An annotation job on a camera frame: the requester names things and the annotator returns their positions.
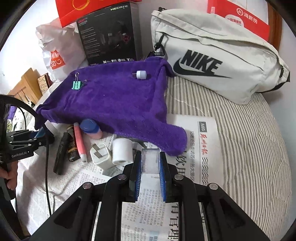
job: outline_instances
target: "human hand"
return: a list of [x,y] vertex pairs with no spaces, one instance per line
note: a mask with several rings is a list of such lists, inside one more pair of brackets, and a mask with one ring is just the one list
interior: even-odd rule
[[15,188],[17,187],[17,167],[18,167],[18,161],[14,161],[11,163],[10,172],[7,172],[0,167],[0,177],[3,177],[9,180],[7,183],[7,188],[11,190],[15,190]]

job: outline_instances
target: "mattress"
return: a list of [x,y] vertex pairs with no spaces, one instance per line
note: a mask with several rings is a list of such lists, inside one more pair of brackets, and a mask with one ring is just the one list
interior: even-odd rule
[[224,191],[270,240],[280,240],[291,202],[291,170],[283,138],[259,93],[234,104],[180,77],[169,78],[168,113],[214,117],[221,143]]

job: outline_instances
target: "black box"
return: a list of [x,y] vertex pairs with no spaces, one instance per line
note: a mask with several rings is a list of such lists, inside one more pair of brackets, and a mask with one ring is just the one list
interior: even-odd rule
[[139,8],[124,2],[92,12],[77,21],[89,65],[135,61],[142,57]]

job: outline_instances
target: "blue cap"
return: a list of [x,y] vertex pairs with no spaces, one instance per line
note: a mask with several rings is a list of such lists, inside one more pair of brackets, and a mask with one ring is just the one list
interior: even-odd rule
[[100,130],[98,124],[92,119],[85,119],[79,125],[80,129],[83,130],[85,133],[97,133]]

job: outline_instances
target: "white nike bag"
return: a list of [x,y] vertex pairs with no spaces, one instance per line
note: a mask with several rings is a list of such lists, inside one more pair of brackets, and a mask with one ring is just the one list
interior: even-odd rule
[[253,93],[289,81],[289,68],[271,44],[221,16],[154,11],[151,32],[156,52],[165,52],[176,75],[236,104],[247,104]]
[[38,26],[36,36],[53,82],[67,78],[86,58],[79,33],[71,25],[62,28],[58,18]]

